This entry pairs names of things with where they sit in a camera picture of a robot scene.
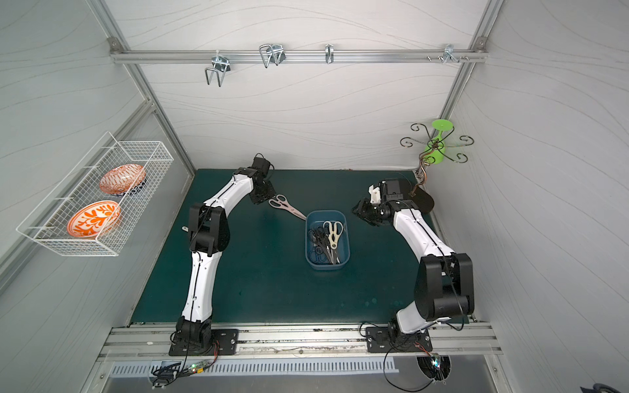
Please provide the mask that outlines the pink grey handled scissors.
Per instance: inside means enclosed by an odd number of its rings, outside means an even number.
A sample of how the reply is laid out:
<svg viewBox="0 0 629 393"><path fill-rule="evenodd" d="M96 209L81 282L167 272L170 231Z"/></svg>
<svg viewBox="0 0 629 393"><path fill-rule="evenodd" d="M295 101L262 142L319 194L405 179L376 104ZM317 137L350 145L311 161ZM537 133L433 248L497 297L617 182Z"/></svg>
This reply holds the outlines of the pink grey handled scissors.
<svg viewBox="0 0 629 393"><path fill-rule="evenodd" d="M306 216L303 213L301 213L301 211L299 211L297 208L292 206L288 202L288 198L286 198L286 196L282 194L277 194L273 196L272 198L270 198L270 200L268 200L268 203L270 206L272 206L275 209L289 212L290 214L298 217L299 219L306 221Z"/></svg>

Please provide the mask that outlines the cream handled kitchen scissors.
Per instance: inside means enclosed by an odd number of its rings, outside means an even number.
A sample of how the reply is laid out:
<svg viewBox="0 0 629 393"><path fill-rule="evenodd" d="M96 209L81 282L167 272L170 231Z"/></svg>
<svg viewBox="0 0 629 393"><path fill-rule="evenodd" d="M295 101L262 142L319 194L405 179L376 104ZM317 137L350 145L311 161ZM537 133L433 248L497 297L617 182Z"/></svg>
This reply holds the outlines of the cream handled kitchen scissors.
<svg viewBox="0 0 629 393"><path fill-rule="evenodd" d="M332 250L337 249L339 239L343 233L344 227L340 221L325 221L324 229L326 230L329 247Z"/></svg>

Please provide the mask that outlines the black scissors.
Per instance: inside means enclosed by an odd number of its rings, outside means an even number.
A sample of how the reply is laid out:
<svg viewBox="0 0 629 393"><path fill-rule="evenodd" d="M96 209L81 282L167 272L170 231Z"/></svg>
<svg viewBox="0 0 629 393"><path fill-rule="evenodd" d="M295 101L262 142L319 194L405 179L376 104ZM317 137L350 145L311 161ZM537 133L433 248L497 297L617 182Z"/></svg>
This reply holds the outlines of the black scissors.
<svg viewBox="0 0 629 393"><path fill-rule="evenodd" d="M334 263L334 254L329 247L325 229L322 226L310 229L308 237L311 243L311 250L309 251L310 262L316 265L332 265Z"/></svg>

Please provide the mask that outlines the blue plastic storage box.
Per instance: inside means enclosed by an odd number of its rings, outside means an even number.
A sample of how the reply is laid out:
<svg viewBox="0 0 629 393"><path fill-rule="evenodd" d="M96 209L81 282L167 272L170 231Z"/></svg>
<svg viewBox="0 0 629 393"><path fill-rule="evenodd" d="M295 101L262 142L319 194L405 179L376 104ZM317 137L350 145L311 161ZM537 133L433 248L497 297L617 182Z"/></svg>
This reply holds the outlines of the blue plastic storage box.
<svg viewBox="0 0 629 393"><path fill-rule="evenodd" d="M313 270L340 270L350 256L347 219L341 211L312 211L306 216L306 261Z"/></svg>

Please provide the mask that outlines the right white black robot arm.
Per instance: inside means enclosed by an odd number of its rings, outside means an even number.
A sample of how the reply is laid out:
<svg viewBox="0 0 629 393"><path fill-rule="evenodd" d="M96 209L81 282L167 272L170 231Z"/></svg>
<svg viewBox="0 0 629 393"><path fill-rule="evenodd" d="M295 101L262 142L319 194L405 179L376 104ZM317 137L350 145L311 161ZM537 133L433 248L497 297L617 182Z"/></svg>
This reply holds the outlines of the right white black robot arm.
<svg viewBox="0 0 629 393"><path fill-rule="evenodd" d="M430 228L413 191L404 178L382 180L369 186L369 195L355 205L353 213L373 226L391 225L419 262L414 300L397 311L397 331L411 335L435 324L460 331L475 311L473 262Z"/></svg>

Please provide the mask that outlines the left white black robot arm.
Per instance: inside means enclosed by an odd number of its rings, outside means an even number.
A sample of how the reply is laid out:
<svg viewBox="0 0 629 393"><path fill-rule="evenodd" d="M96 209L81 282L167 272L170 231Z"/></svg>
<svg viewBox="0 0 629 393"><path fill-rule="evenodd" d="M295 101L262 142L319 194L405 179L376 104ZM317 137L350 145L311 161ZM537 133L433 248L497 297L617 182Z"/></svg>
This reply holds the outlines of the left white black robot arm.
<svg viewBox="0 0 629 393"><path fill-rule="evenodd" d="M185 306L172 338L172 354L205 354L213 346L212 297L219 261L230 241L229 214L245 197L257 205L275 195L269 180L273 167L258 153L251 165L236 170L214 196L191 206L188 248L192 273Z"/></svg>

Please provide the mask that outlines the green plastic cup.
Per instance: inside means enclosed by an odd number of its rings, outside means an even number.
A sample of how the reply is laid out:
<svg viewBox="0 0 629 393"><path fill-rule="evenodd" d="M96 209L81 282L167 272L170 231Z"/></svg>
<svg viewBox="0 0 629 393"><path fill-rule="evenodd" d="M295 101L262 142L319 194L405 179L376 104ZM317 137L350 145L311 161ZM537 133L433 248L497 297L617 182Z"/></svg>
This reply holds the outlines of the green plastic cup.
<svg viewBox="0 0 629 393"><path fill-rule="evenodd" d="M425 165L437 165L442 163L445 158L446 147L444 140L448 138L455 129L452 122L444 119L433 121L431 126L433 128L433 135L429 139L421 157L421 161Z"/></svg>

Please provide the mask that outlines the black metal cup tree stand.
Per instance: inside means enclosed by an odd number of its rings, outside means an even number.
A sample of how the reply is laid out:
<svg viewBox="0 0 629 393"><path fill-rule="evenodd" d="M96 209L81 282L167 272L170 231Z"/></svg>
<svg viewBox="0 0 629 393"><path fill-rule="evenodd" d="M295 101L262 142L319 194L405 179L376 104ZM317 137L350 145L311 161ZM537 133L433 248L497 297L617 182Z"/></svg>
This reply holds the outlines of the black metal cup tree stand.
<svg viewBox="0 0 629 393"><path fill-rule="evenodd" d="M456 164L468 162L468 157L463 152L449 153L449 149L468 147L475 143L474 139L468 135L460 135L459 142L449 141L449 137L455 132L455 126L451 121L438 119L432 122L432 129L425 124L414 123L410 129L419 132L423 129L427 134L425 141L406 136L400 140L400 145L405 148L414 147L415 144L424 145L424 150L419 154L419 163L413 170L416 184L411 188L410 199L416 204L423 214L430 213L434 206L434 199L424 190L424 185L428 178L427 169L432 165L438 165L444 160Z"/></svg>

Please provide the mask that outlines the metal hook left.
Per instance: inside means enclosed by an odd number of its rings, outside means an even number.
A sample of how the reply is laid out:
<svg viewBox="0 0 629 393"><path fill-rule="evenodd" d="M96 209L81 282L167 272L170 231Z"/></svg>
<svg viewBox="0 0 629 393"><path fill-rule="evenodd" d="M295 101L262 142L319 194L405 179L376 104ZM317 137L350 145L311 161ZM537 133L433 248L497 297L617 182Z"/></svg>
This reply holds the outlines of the metal hook left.
<svg viewBox="0 0 629 393"><path fill-rule="evenodd" d="M217 85L221 87L229 71L231 71L229 59L216 54L211 59L211 65L205 69L206 84L211 85L212 80L215 80Z"/></svg>

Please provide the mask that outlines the metal hook middle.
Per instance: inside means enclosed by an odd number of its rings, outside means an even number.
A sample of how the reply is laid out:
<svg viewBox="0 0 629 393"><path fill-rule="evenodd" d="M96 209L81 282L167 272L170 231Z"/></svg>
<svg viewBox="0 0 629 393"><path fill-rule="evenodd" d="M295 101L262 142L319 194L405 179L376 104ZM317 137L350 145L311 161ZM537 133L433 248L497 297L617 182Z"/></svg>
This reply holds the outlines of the metal hook middle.
<svg viewBox="0 0 629 393"><path fill-rule="evenodd" d="M285 50L281 44L260 45L259 54L265 68L268 68L271 64L279 66L286 60Z"/></svg>

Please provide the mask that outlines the orange patterned bowl upper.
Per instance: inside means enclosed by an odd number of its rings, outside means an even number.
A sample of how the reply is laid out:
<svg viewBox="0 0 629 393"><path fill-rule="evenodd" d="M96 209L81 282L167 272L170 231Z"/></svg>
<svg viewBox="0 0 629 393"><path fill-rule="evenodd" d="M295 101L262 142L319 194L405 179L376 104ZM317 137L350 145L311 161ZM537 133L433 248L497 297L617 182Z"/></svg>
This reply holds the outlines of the orange patterned bowl upper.
<svg viewBox="0 0 629 393"><path fill-rule="evenodd" d="M122 197L139 192L146 183L147 172L142 165L126 164L107 172L99 182L102 192Z"/></svg>

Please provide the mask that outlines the orange patterned bowl lower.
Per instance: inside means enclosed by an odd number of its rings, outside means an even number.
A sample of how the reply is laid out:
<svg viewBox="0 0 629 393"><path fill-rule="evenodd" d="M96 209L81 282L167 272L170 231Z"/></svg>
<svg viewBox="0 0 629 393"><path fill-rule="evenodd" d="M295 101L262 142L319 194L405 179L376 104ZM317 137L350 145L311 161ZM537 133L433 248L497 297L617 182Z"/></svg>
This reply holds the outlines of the orange patterned bowl lower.
<svg viewBox="0 0 629 393"><path fill-rule="evenodd" d="M67 232L77 238L97 237L113 229L120 217L121 208L116 201L97 201L70 218Z"/></svg>

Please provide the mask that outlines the aluminium top rail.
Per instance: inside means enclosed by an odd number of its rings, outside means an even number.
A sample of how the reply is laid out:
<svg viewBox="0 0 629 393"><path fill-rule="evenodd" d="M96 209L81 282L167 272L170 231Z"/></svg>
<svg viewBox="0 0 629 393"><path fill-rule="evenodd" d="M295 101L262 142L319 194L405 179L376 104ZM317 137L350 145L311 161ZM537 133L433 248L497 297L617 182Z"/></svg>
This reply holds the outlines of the aluminium top rail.
<svg viewBox="0 0 629 393"><path fill-rule="evenodd" d="M363 49L348 50L334 48L333 64L441 64L440 62L428 62L427 56L435 57L442 54L442 49L429 50L384 50ZM468 56L467 62L485 62L489 58L488 52L475 52L470 50L455 49L459 56ZM163 51L128 51L111 54L111 58L117 64L205 64L209 65L211 59L219 54L227 57L231 65L261 65L262 59L257 50L163 50ZM296 64L327 64L325 62L324 48L315 50L288 50L285 49L286 65Z"/></svg>

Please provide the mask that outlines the aluminium rail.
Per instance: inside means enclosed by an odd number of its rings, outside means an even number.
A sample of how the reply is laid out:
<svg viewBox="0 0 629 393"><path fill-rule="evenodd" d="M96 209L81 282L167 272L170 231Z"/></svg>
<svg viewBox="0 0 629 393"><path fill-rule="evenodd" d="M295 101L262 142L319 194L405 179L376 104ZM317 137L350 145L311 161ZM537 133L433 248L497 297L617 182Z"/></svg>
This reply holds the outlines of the aluminium rail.
<svg viewBox="0 0 629 393"><path fill-rule="evenodd" d="M369 353L361 328L372 324L215 324L237 329L238 344L228 359L364 357ZM134 324L111 329L98 355L100 361L168 360L173 324ZM488 323L471 323L462 331L447 325L427 330L439 355L499 355L496 334ZM424 355L391 353L391 355Z"/></svg>
<svg viewBox="0 0 629 393"><path fill-rule="evenodd" d="M363 49L348 50L334 48L333 64L441 64L440 62L428 62L427 56L435 57L442 54L442 49L429 50L384 50ZM467 62L485 62L489 58L488 52L475 52L470 50L455 49L459 56L468 56ZM219 54L227 57L231 65L261 65L262 59L257 50L163 50L163 51L128 51L111 54L111 58L117 64L205 64L209 65L211 59ZM324 48L315 50L288 50L285 49L286 65L296 64L327 64L325 62Z"/></svg>

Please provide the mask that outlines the aluminium front rail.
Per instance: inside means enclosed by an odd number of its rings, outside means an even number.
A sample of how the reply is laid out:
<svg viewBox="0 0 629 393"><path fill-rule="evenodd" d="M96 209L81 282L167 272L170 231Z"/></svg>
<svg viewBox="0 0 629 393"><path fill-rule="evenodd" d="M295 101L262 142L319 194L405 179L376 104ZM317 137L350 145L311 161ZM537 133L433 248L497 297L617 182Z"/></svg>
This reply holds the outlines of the aluminium front rail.
<svg viewBox="0 0 629 393"><path fill-rule="evenodd" d="M237 329L238 344L228 359L364 357L369 353L361 328L372 324L215 324ZM168 360L173 324L134 324L111 329L98 355L100 361ZM488 323L471 323L462 331L447 325L427 330L439 355L499 355L496 334ZM424 355L391 353L391 355Z"/></svg>

